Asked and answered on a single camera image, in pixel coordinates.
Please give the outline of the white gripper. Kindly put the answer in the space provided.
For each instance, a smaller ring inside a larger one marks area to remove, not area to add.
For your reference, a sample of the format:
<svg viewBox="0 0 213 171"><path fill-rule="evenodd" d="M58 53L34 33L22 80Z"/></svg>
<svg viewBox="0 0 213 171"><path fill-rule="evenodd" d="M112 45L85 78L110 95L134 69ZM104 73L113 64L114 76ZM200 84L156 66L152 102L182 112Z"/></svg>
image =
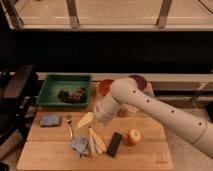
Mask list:
<svg viewBox="0 0 213 171"><path fill-rule="evenodd" d="M92 122L94 119L97 121L107 124L109 123L118 113L118 105L114 102L106 102L104 100L99 101L94 107L94 113L88 112L85 114L77 123L76 127L81 127Z"/></svg>

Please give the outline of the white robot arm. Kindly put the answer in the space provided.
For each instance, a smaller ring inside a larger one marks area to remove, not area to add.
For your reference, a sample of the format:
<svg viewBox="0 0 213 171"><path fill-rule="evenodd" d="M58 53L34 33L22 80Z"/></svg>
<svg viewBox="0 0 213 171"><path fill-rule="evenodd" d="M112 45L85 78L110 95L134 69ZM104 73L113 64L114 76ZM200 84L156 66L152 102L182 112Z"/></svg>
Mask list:
<svg viewBox="0 0 213 171"><path fill-rule="evenodd" d="M92 112L88 112L81 118L77 127L81 128L94 119L108 123L125 103L149 114L213 159L213 124L146 95L143 92L145 88L146 80L139 75L115 80L110 85L107 95L95 105Z"/></svg>

